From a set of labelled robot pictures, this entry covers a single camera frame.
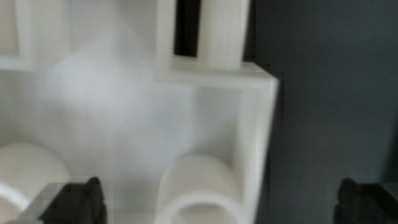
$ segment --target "white cylindrical post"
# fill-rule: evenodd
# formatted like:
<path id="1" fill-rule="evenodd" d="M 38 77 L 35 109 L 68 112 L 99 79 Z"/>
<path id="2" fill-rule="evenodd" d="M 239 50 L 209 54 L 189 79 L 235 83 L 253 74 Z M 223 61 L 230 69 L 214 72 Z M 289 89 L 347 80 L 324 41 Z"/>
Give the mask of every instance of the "white cylindrical post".
<path id="1" fill-rule="evenodd" d="M 202 0 L 198 63 L 211 69 L 241 67 L 248 0 Z"/>

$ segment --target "white plastic part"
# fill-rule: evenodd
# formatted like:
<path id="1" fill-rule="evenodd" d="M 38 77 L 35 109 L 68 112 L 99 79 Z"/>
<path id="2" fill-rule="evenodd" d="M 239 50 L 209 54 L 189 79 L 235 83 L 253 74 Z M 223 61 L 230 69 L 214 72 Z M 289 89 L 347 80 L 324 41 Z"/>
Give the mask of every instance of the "white plastic part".
<path id="1" fill-rule="evenodd" d="M 164 172 L 156 224 L 243 222 L 239 191 L 230 170 L 209 156 L 186 156 Z"/>
<path id="2" fill-rule="evenodd" d="M 33 71 L 68 54 L 65 0 L 0 0 L 0 69 Z"/>
<path id="3" fill-rule="evenodd" d="M 191 58 L 175 56 L 172 52 L 175 0 L 157 0 L 157 81 L 241 91 L 237 137 L 235 146 L 234 149 L 230 149 L 230 172 L 241 195 L 239 214 L 243 218 L 237 220 L 234 219 L 234 222 L 225 222 L 237 224 L 251 224 L 255 219 L 276 92 L 276 79 L 253 63 L 241 63 L 248 4 L 248 0 L 202 1 L 196 46 L 198 57 Z M 191 173 L 191 176 L 196 173 L 195 166 L 193 162 L 182 165 L 184 172 Z M 207 168 L 205 174 L 211 175 L 212 172 L 216 173 L 216 169 L 211 170 Z M 218 191 L 207 189 L 205 183 L 200 183 L 203 186 L 198 183 L 196 186 L 189 185 L 189 190 L 184 188 L 179 189 L 177 186 L 172 185 L 175 188 L 172 191 L 166 183 L 173 182 L 173 178 L 175 177 L 166 173 L 159 186 L 157 220 L 163 219 L 164 214 L 173 215 L 168 211 L 175 211 L 173 201 L 170 200 L 168 204 L 164 204 L 163 198 L 172 198 L 173 195 L 179 195 L 180 198 L 189 198 L 187 207 L 193 204 L 193 200 L 196 200 L 198 204 L 202 203 L 200 197 L 189 196 L 189 190 L 195 189 L 196 191 L 200 189 L 207 193 L 211 192 L 214 198 L 218 195 Z M 218 223 L 216 219 L 203 220 L 205 218 L 202 216 L 202 223 Z M 172 224 L 175 222 L 159 221 L 159 223 Z"/>
<path id="4" fill-rule="evenodd" d="M 17 209 L 1 219 L 15 218 L 47 183 L 67 181 L 65 166 L 45 149 L 26 143 L 0 148 L 0 208 Z"/>

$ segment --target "white machined part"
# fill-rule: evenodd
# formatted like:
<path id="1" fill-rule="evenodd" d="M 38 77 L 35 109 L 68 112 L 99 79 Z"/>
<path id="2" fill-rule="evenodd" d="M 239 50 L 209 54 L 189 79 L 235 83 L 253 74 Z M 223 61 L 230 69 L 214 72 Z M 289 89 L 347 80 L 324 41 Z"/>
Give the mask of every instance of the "white machined part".
<path id="1" fill-rule="evenodd" d="M 234 220 L 237 224 L 251 224 L 255 219 L 276 93 L 276 79 L 253 63 L 241 62 L 248 4 L 248 0 L 202 1 L 198 53 L 196 58 L 193 58 L 175 56 L 172 52 L 175 0 L 157 0 L 157 81 L 241 91 L 235 146 L 230 149 L 230 173 L 239 189 L 243 213 L 243 219 Z M 195 165 L 186 164 L 186 170 L 193 169 Z M 163 214 L 163 192 L 170 191 L 163 189 L 164 186 L 159 186 L 157 219 L 161 219 Z M 187 197 L 189 193 L 184 194 L 177 186 L 173 188 L 179 192 L 177 194 Z M 209 192 L 212 192 L 212 197 L 216 197 L 216 190 L 209 190 Z M 207 221 L 202 216 L 202 222 L 216 223 L 214 220 Z"/>

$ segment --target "white plastic surface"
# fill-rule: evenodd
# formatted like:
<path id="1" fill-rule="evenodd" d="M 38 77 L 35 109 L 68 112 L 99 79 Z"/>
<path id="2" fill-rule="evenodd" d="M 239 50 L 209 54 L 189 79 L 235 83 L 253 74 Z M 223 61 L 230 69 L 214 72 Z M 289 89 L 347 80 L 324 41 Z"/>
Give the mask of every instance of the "white plastic surface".
<path id="1" fill-rule="evenodd" d="M 109 224 L 154 223 L 163 172 L 196 153 L 230 169 L 250 220 L 276 80 L 251 63 L 209 69 L 193 58 L 159 56 L 172 46 L 154 46 L 156 20 L 168 15 L 168 7 L 156 12 L 157 3 L 68 0 L 74 53 L 45 70 L 0 71 L 0 123 L 10 137 L 56 153 L 72 180 L 100 178 Z M 156 57 L 175 63 L 157 63 Z M 177 216 L 205 223 L 200 217 L 230 218 L 221 212 L 219 204 L 198 204 Z"/>
<path id="2" fill-rule="evenodd" d="M 65 166 L 45 149 L 26 143 L 0 148 L 0 208 L 8 210 L 3 221 L 26 209 L 47 183 L 67 181 Z"/>
<path id="3" fill-rule="evenodd" d="M 33 71 L 68 54 L 65 0 L 0 0 L 0 69 Z"/>
<path id="4" fill-rule="evenodd" d="M 262 182 L 276 80 L 255 64 L 241 63 L 250 1 L 203 0 L 200 4 L 198 56 L 191 58 L 175 56 L 172 52 L 175 0 L 157 0 L 157 81 L 241 91 L 235 145 L 228 151 L 232 155 L 228 168 L 241 194 L 243 215 L 235 223 L 251 224 Z M 186 165 L 186 173 L 195 173 L 195 169 L 193 164 Z M 166 178 L 172 179 L 164 174 L 163 182 L 170 181 Z M 161 192 L 166 192 L 161 187 L 159 205 L 161 197 L 164 197 Z M 177 194 L 180 197 L 182 195 L 189 197 L 180 189 Z"/>

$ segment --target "gray wall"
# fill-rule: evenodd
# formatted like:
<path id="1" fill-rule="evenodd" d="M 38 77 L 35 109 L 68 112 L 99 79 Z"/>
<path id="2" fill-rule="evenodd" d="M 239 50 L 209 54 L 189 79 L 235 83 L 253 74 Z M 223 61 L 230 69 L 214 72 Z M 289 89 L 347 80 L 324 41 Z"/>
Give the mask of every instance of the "gray wall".
<path id="1" fill-rule="evenodd" d="M 339 180 L 398 181 L 398 1 L 257 0 L 282 80 L 257 223 L 330 224 Z"/>

